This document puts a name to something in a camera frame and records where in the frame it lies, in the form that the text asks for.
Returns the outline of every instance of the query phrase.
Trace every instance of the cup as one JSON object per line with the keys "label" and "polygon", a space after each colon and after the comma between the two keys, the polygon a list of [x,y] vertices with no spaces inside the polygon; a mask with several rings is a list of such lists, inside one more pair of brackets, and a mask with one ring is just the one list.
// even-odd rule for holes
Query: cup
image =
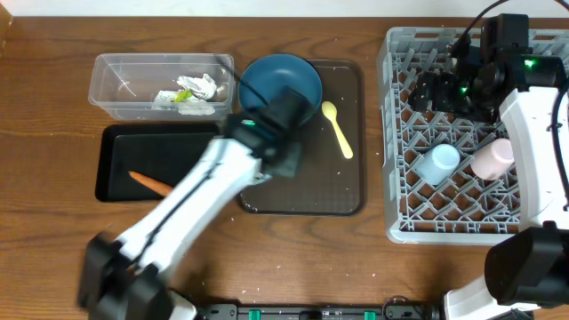
{"label": "cup", "polygon": [[514,163],[514,150],[508,139],[496,139],[474,154],[470,164],[476,176],[496,180]]}
{"label": "cup", "polygon": [[417,174],[431,186],[450,177],[461,162],[459,150],[448,144],[440,144],[427,152],[417,167]]}

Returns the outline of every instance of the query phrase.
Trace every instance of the wooden table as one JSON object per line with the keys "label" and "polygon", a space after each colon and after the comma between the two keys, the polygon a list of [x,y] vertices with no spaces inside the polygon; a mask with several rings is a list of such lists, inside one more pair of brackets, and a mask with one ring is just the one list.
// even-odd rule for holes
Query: wooden table
{"label": "wooden table", "polygon": [[[199,237],[174,286],[198,303],[436,301],[482,275],[487,247],[404,245],[385,233],[375,56],[391,27],[457,19],[16,18],[0,59],[0,318],[84,319],[75,306],[85,244],[130,227],[156,202],[93,194],[100,135],[92,65],[105,52],[227,52],[238,68],[267,54],[356,61],[365,73],[367,205],[353,218],[260,216],[234,203]],[[569,28],[569,20],[533,20]],[[569,308],[538,313],[569,316]]]}

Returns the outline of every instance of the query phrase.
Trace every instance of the yellow spoon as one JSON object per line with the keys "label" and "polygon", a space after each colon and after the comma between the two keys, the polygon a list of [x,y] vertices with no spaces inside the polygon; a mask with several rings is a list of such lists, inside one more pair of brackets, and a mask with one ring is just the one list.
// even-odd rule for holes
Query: yellow spoon
{"label": "yellow spoon", "polygon": [[338,138],[338,143],[340,143],[341,153],[346,159],[351,159],[352,156],[354,156],[354,152],[352,151],[352,148],[349,147],[349,143],[346,140],[346,137],[344,137],[344,133],[341,132],[340,126],[336,121],[338,110],[336,110],[336,107],[330,101],[324,101],[322,103],[322,113],[326,118],[328,118],[328,120],[330,120],[334,127],[336,138]]}

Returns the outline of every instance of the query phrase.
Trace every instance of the green tape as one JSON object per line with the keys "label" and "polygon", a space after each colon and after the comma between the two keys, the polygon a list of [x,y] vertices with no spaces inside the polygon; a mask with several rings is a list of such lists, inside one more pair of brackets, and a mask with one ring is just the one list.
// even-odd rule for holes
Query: green tape
{"label": "green tape", "polygon": [[260,320],[260,310],[249,310],[249,320]]}
{"label": "green tape", "polygon": [[375,312],[365,311],[364,312],[364,320],[375,320]]}

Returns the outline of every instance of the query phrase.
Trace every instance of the white wall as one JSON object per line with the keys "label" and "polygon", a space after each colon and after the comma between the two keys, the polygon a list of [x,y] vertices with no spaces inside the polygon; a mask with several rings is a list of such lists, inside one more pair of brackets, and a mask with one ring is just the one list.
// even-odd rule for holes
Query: white wall
{"label": "white wall", "polygon": [[[474,17],[495,0],[0,0],[14,16]],[[569,17],[553,0],[492,10]]]}

